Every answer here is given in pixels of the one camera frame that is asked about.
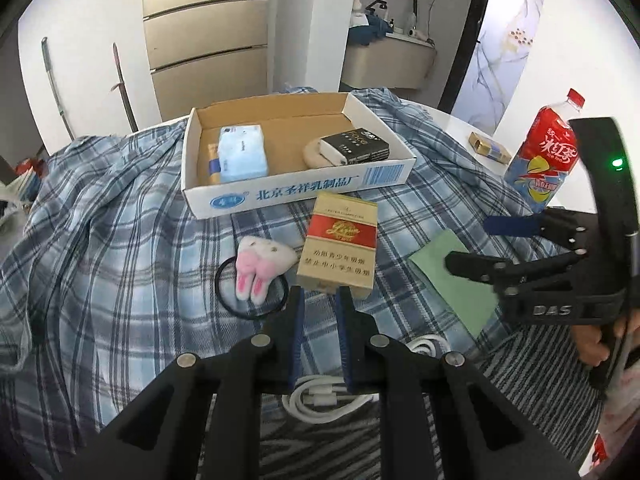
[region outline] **marble patterned glass door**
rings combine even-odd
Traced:
[[[454,117],[494,134],[534,44],[542,2],[488,0]]]

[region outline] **lemon picture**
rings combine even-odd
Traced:
[[[549,168],[550,166],[546,161],[546,158],[541,155],[537,155],[529,161],[529,164],[527,165],[527,173],[541,173]]]
[[[529,188],[529,194],[531,195],[532,199],[535,200],[536,202],[544,202],[549,197],[549,193],[551,193],[549,190],[538,191],[538,190]]]

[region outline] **blue oval logo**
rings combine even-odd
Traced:
[[[244,195],[237,193],[230,193],[228,195],[222,195],[215,197],[211,201],[211,207],[215,209],[231,209],[244,202]]]

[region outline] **black elastic band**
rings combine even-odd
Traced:
[[[271,310],[262,312],[261,314],[246,314],[244,312],[238,312],[232,309],[230,306],[228,306],[228,304],[225,303],[225,300],[222,299],[222,294],[220,293],[220,276],[222,276],[222,271],[225,270],[225,267],[228,266],[228,264],[233,263],[235,261],[236,261],[236,257],[232,256],[228,260],[225,260],[222,263],[222,265],[218,267],[218,270],[216,271],[216,277],[214,278],[214,281],[213,281],[213,287],[216,292],[216,298],[220,303],[220,305],[222,305],[225,308],[225,310],[232,316],[239,317],[240,319],[244,319],[247,321],[256,321],[258,319],[264,319],[269,314],[273,314],[274,312],[281,311],[282,307],[286,305],[287,299],[289,298],[289,282],[287,282],[287,279],[284,277],[284,274],[281,274],[280,276],[278,276],[280,279],[280,283],[282,284],[282,287],[284,289],[284,295],[280,300],[280,303],[274,306]]]

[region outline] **beige round object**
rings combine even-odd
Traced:
[[[305,146],[305,149],[302,150],[302,158],[305,160],[305,164],[312,170],[332,168],[334,166],[326,160],[324,156],[320,155],[320,139],[321,137],[312,140]]]

